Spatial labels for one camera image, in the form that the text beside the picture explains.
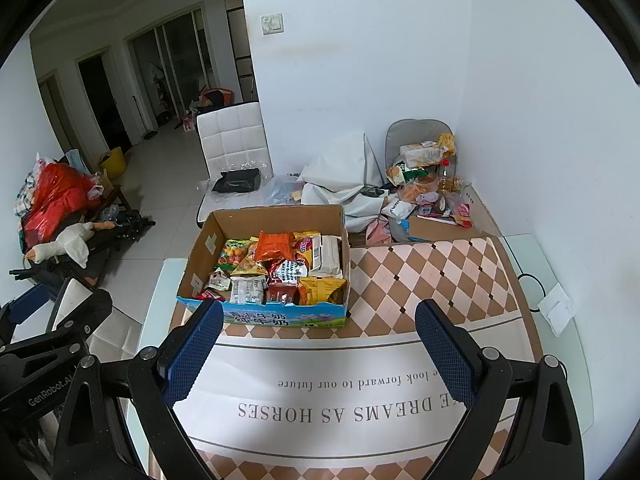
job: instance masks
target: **light switch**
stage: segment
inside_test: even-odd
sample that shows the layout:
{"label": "light switch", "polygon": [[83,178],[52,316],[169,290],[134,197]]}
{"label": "light switch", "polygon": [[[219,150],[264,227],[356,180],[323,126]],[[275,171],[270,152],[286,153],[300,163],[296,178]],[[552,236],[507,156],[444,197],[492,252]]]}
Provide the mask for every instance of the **light switch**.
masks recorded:
{"label": "light switch", "polygon": [[264,35],[284,32],[284,23],[282,21],[281,13],[268,14],[267,16],[261,17],[261,21],[262,33]]}

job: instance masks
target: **floor tile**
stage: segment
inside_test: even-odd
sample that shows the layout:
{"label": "floor tile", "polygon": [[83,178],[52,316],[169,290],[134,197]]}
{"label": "floor tile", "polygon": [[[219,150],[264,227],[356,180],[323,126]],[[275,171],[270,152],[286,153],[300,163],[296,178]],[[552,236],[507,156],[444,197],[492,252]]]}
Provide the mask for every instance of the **floor tile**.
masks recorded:
{"label": "floor tile", "polygon": [[156,225],[117,257],[121,260],[164,260],[185,211],[187,206],[142,210],[142,216],[151,218]]}
{"label": "floor tile", "polygon": [[190,205],[178,225],[174,238],[164,255],[165,258],[187,258],[191,253],[196,238],[200,234],[200,228],[196,224],[199,204]]}
{"label": "floor tile", "polygon": [[111,294],[114,306],[143,323],[162,263],[162,260],[111,260],[101,288]]}

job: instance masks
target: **tiled floor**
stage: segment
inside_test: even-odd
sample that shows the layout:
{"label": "tiled floor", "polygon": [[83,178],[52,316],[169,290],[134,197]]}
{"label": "tiled floor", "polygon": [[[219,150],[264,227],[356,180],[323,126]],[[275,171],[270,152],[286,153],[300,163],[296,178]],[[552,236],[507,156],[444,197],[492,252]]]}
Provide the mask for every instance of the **tiled floor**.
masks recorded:
{"label": "tiled floor", "polygon": [[127,172],[120,178],[132,208],[156,221],[137,243],[115,253],[102,288],[113,304],[142,323],[166,258],[185,258],[198,236],[196,225],[202,192],[209,177],[196,132],[174,130],[172,121],[151,140],[127,153]]}

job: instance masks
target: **yellow bucket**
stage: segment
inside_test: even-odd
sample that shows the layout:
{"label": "yellow bucket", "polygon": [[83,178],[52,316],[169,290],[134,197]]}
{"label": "yellow bucket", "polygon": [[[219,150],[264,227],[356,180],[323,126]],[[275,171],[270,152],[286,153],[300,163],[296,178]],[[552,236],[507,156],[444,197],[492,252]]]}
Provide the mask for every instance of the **yellow bucket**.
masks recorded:
{"label": "yellow bucket", "polygon": [[107,170],[109,174],[109,178],[118,178],[125,171],[127,171],[127,163],[124,160],[124,155],[122,154],[122,148],[117,147],[113,148],[109,152],[109,158],[107,158],[104,162],[100,163],[100,167],[103,170]]}

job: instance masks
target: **plastic bottle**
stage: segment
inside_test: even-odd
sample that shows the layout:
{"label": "plastic bottle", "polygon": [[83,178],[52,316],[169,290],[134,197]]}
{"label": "plastic bottle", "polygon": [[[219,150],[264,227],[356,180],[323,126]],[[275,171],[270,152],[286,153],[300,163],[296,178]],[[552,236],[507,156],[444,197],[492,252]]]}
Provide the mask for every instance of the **plastic bottle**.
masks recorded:
{"label": "plastic bottle", "polygon": [[440,181],[438,182],[438,192],[449,191],[453,188],[453,174],[449,167],[449,160],[444,159],[440,163],[440,171],[438,172]]}

